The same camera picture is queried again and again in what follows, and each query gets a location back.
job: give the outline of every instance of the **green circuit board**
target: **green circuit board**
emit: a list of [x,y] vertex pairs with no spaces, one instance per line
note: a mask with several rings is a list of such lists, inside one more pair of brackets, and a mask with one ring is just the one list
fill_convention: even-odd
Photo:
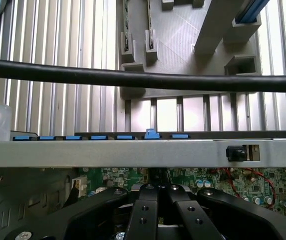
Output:
[[[273,210],[286,215],[286,168],[255,168],[269,179],[276,191],[276,201]],[[188,186],[193,193],[205,186],[222,190],[235,195],[223,169],[214,168],[169,168],[172,184]],[[266,197],[273,197],[269,183],[261,176],[243,168],[231,168],[233,184],[241,197],[247,197],[250,202],[260,199],[260,205],[267,207]],[[137,183],[147,183],[149,180],[147,168],[81,168],[81,176],[87,176],[87,193],[93,194],[98,188],[118,186],[131,189]]]

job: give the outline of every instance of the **black switch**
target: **black switch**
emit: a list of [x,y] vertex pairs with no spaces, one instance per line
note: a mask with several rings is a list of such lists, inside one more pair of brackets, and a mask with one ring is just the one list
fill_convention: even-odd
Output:
[[226,149],[226,157],[230,162],[247,161],[247,149],[245,146],[229,146]]

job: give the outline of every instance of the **motherboard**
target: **motherboard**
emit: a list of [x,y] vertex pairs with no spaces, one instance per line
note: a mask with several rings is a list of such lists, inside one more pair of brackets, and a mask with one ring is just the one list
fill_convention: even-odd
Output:
[[[172,184],[186,185],[193,193],[216,188],[253,204],[286,215],[286,168],[168,168]],[[149,181],[147,168],[80,168],[87,177],[87,196],[118,186],[131,190]]]

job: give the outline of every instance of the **black cable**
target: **black cable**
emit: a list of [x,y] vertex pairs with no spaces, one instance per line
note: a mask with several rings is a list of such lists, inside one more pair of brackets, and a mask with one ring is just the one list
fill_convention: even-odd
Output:
[[138,73],[0,60],[0,78],[153,89],[286,93],[286,76],[205,76]]

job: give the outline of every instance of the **vented metal wall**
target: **vented metal wall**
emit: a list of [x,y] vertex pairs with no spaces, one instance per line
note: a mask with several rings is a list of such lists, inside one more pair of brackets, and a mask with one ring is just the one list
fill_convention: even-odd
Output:
[[[270,0],[257,38],[264,75],[286,75],[286,0]],[[0,59],[116,69],[115,0],[12,0]],[[0,79],[12,129],[74,132],[286,130],[286,93],[224,93],[124,102],[117,87]]]

